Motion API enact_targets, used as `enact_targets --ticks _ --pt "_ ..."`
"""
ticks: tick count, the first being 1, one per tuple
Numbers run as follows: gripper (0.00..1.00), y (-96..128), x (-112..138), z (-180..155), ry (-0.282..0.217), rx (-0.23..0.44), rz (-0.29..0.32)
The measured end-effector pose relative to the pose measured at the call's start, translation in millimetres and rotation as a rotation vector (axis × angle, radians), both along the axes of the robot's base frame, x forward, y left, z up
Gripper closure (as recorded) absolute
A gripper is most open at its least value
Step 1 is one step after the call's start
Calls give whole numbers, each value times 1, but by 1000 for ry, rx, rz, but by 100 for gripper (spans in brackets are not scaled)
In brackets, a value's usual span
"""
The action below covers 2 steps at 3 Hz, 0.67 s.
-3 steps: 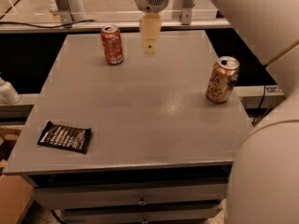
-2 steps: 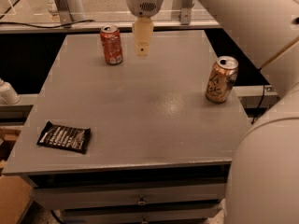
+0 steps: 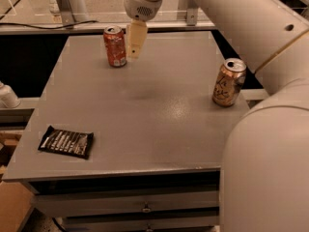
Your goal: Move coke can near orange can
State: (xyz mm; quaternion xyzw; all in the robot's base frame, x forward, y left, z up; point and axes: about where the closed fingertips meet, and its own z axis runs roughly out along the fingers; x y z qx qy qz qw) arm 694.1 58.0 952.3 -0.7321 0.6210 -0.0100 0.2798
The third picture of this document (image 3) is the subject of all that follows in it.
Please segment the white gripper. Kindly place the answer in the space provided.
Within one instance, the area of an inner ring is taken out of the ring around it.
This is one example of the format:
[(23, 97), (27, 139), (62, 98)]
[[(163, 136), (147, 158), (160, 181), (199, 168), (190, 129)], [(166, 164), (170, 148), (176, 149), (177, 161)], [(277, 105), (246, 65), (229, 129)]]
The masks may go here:
[(132, 18), (126, 26), (126, 56), (137, 59), (144, 41), (147, 39), (148, 27), (144, 21), (155, 17), (162, 0), (124, 0), (126, 14)]

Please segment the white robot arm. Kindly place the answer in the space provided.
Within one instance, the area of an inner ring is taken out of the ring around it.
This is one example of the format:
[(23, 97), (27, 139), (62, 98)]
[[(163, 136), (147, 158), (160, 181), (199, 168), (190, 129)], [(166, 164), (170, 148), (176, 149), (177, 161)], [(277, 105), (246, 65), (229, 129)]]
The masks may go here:
[(279, 0), (193, 0), (268, 97), (231, 131), (220, 232), (309, 232), (309, 22)]

